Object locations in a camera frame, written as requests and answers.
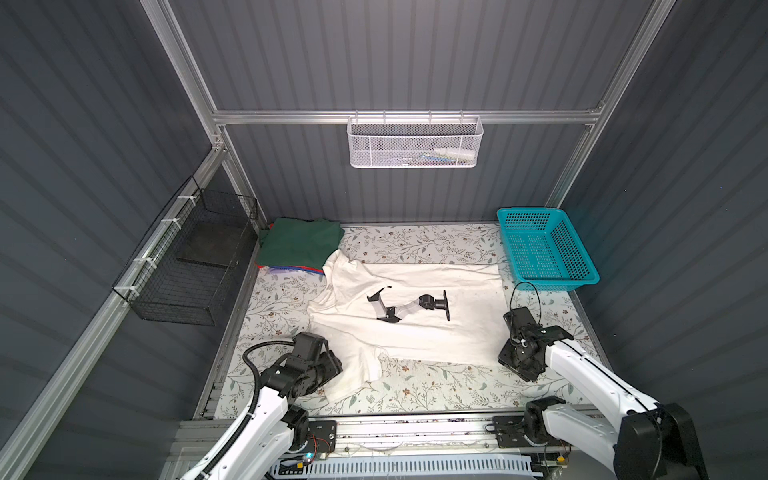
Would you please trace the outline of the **white t shirt with print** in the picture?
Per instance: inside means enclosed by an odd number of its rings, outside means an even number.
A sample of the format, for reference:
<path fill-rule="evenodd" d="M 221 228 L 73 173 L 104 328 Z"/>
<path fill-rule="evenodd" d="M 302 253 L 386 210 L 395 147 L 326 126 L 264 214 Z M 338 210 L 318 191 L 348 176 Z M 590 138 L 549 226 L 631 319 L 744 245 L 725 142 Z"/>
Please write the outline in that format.
<path fill-rule="evenodd" d="M 342 363 L 324 388 L 331 402 L 381 379 L 386 357 L 494 365 L 509 337 L 495 265 L 367 264 L 336 251 L 323 272 L 308 315 Z"/>

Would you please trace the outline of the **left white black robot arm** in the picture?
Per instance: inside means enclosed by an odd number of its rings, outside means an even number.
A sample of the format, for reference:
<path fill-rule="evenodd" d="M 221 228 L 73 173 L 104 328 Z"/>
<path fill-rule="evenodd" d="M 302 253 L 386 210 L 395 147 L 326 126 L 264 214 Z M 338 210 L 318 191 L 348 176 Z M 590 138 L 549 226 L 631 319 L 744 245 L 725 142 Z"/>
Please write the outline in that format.
<path fill-rule="evenodd" d="M 290 350 L 261 372 L 250 355 L 262 348 Z M 291 340 L 273 339 L 250 346 L 242 360 L 252 373 L 254 390 L 245 410 L 185 479 L 263 479 L 278 460 L 305 445 L 308 412 L 295 401 L 316 392 L 342 370 L 342 362 L 317 334 L 301 332 Z"/>

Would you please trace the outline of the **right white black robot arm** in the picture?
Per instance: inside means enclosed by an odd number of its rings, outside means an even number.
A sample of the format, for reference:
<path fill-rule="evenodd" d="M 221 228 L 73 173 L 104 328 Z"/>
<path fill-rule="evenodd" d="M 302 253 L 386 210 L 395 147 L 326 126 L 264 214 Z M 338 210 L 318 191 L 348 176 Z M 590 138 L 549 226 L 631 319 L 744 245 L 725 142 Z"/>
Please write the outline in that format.
<path fill-rule="evenodd" d="M 564 377 L 602 414 L 592 418 L 563 399 L 527 403 L 516 428 L 533 446 L 552 439 L 583 451 L 619 479 L 705 479 L 708 471 L 690 414 L 662 404 L 599 364 L 560 326 L 542 326 L 526 307 L 509 310 L 510 337 L 498 360 L 526 381 L 547 369 Z"/>

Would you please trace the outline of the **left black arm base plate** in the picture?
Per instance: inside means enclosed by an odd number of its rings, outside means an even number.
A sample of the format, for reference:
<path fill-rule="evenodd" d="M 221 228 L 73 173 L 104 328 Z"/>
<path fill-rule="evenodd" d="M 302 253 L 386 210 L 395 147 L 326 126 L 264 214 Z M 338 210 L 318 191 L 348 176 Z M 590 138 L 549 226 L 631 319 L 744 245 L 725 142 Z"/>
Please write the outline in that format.
<path fill-rule="evenodd" d="M 310 420 L 305 426 L 294 430 L 294 439 L 289 453 L 329 455 L 336 449 L 337 422 L 333 420 Z"/>

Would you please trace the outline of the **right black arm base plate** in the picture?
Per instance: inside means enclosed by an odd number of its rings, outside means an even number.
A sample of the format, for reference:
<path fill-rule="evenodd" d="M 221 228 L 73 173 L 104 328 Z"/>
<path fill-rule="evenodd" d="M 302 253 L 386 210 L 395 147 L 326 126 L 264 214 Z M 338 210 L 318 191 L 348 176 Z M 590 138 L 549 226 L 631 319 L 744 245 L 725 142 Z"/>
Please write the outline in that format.
<path fill-rule="evenodd" d="M 559 441 L 549 435 L 543 424 L 527 414 L 497 415 L 484 427 L 500 448 L 554 447 Z"/>

